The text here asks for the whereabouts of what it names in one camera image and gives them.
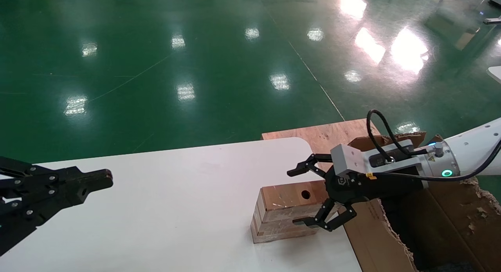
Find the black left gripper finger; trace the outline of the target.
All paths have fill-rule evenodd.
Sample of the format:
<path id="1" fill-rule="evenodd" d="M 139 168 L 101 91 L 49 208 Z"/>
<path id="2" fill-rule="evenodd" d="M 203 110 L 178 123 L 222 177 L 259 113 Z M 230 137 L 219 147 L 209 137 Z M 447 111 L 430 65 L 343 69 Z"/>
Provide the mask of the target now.
<path id="1" fill-rule="evenodd" d="M 61 210 L 81 205 L 90 193 L 110 187 L 111 184 L 61 186 L 57 189 L 43 189 L 21 200 L 1 204 L 1 255 L 14 248 Z"/>
<path id="2" fill-rule="evenodd" d="M 59 189 L 85 189 L 88 192 L 113 186 L 108 169 L 82 172 L 77 167 L 49 169 L 15 159 L 0 158 L 1 197 L 21 198 L 29 194 L 45 193 Z"/>

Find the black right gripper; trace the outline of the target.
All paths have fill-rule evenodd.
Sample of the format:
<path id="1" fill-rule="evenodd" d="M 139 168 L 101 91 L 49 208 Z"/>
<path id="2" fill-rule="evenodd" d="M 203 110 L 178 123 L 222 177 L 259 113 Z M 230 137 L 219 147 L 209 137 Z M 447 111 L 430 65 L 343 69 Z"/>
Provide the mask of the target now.
<path id="1" fill-rule="evenodd" d="M 406 195 L 425 189 L 425 183 L 415 178 L 404 178 L 396 173 L 366 174 L 349 173 L 338 176 L 333 168 L 327 172 L 316 166 L 318 162 L 332 163 L 330 154 L 311 154 L 305 161 L 299 162 L 295 169 L 288 170 L 287 175 L 295 177 L 309 171 L 324 178 L 329 198 L 326 199 L 314 217 L 293 220 L 295 225 L 305 225 L 311 229 L 321 228 L 334 231 L 357 216 L 351 204 L 366 202 L 378 198 L 389 198 Z M 337 217 L 327 220 L 336 202 L 347 204 L 346 210 Z"/>

